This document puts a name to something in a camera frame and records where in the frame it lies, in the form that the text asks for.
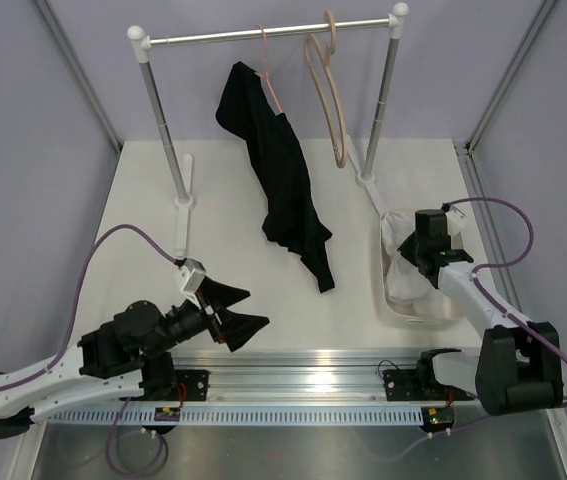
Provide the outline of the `beige wooden hanger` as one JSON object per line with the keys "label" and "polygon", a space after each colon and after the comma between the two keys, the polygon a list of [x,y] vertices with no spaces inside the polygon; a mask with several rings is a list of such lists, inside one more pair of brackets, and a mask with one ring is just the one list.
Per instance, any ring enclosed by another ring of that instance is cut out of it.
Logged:
{"label": "beige wooden hanger", "polygon": [[324,113],[335,164],[339,169],[343,169],[348,155],[347,126],[339,89],[331,69],[331,59],[338,46],[333,12],[326,10],[324,20],[328,25],[329,41],[322,45],[314,33],[307,34],[304,40],[304,57]]}

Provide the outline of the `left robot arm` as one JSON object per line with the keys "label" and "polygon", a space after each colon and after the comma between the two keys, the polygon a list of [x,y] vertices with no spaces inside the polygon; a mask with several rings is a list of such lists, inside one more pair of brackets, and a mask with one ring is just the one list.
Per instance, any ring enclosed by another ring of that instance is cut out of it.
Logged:
{"label": "left robot arm", "polygon": [[269,324],[265,316],[231,311],[249,295],[206,279],[192,299],[167,312],[148,300],[136,301],[60,357],[0,372],[0,440],[22,435],[59,412],[98,401],[170,399],[179,381],[174,347],[209,333],[215,343],[236,351]]}

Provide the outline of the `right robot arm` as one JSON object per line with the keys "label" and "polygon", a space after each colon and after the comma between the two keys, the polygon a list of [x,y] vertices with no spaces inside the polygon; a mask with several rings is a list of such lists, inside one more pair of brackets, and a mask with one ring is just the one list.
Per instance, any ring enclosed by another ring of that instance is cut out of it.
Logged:
{"label": "right robot arm", "polygon": [[442,317],[450,303],[481,337],[476,354],[461,348],[422,352],[412,386],[427,397],[460,391],[492,416],[562,406],[557,330],[531,321],[482,285],[481,266],[459,238],[464,220],[457,209],[387,212],[381,218],[388,299],[419,316]]}

